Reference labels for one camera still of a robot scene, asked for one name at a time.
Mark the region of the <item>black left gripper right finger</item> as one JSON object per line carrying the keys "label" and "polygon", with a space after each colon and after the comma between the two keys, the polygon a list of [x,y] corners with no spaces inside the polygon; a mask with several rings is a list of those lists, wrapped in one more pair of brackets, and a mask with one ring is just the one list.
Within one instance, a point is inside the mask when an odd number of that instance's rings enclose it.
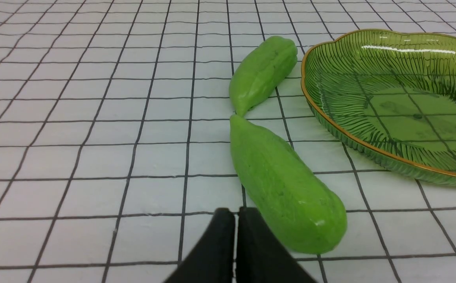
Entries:
{"label": "black left gripper right finger", "polygon": [[238,213],[238,283],[315,283],[271,232],[256,208]]}

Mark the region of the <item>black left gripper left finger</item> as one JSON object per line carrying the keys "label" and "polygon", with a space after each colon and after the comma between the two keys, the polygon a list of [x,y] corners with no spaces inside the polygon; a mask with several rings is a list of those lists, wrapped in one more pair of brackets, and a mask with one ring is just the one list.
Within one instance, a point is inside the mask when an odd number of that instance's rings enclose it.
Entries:
{"label": "black left gripper left finger", "polygon": [[235,216],[218,208],[202,237],[166,283],[231,283],[235,243]]}

